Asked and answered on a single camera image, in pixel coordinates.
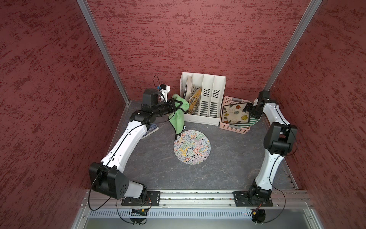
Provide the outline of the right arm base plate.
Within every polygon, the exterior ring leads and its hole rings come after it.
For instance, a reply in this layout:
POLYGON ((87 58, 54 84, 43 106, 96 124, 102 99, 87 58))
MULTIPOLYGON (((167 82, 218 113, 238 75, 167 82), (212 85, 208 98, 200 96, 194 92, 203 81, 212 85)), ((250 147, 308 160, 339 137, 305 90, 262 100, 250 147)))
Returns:
POLYGON ((270 190, 250 193, 249 191, 234 191, 234 201, 237 207, 272 207, 272 192, 270 190))

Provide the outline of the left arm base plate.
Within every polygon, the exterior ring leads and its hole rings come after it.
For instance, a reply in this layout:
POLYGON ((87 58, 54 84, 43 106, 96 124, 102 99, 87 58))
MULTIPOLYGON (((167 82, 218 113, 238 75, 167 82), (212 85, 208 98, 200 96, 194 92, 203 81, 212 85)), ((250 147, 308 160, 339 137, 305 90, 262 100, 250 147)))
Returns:
POLYGON ((143 191, 139 198, 124 197, 121 206, 128 207, 155 207, 159 206, 160 191, 143 191))

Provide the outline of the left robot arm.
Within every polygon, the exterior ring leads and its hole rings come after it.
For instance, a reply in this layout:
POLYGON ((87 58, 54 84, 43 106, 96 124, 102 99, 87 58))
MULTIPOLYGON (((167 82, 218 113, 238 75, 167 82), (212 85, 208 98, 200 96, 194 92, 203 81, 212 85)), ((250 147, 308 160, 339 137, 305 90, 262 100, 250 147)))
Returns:
POLYGON ((179 136, 184 129, 184 114, 188 109, 189 103, 178 94, 168 99, 163 89, 146 89, 141 108, 132 113, 125 132, 115 146, 99 163, 90 165, 91 190, 117 200, 132 198, 145 203, 147 188, 124 175, 126 164, 138 142, 158 117, 167 115, 167 121, 173 126, 175 135, 179 136))

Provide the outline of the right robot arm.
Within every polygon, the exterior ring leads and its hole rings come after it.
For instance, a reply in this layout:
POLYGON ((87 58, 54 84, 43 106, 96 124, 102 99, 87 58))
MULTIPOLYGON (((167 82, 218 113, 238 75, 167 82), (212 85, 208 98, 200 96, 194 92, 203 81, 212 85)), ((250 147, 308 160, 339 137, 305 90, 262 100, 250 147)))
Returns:
POLYGON ((261 91, 256 101, 247 104, 244 111, 253 118, 264 115, 270 124, 263 141, 265 158, 247 196, 250 204, 258 206, 270 201, 277 170, 285 156, 293 151, 297 127, 284 118, 279 104, 270 98, 269 91, 261 91))

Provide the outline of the green microfiber cloth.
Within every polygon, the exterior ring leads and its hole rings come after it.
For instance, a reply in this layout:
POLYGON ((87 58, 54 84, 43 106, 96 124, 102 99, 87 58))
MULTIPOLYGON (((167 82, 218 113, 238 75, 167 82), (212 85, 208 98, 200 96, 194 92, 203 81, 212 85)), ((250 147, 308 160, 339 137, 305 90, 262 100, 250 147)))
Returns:
MULTIPOLYGON (((172 99, 182 101, 182 108, 187 111, 189 109, 189 103, 182 98, 178 94, 174 94, 172 99)), ((169 115, 169 122, 175 130, 175 140, 177 140, 178 136, 181 135, 185 125, 184 113, 181 110, 177 110, 176 112, 169 115)))

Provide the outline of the round colourful squiggle plate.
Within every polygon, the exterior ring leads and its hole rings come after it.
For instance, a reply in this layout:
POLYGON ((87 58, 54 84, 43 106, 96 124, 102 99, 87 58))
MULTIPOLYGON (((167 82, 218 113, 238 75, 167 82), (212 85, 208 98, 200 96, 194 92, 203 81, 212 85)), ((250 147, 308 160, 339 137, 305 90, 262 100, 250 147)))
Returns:
POLYGON ((188 165, 198 165, 210 156, 211 143, 203 133, 188 130, 177 137, 173 151, 181 162, 188 165))

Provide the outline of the square floral plate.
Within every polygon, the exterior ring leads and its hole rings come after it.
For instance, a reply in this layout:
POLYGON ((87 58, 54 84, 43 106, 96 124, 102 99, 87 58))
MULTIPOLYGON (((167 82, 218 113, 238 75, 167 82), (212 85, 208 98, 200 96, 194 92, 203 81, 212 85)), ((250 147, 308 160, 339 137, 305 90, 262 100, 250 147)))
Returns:
POLYGON ((222 108, 221 122, 225 124, 246 123, 249 117, 248 113, 243 112, 247 103, 225 105, 222 108))

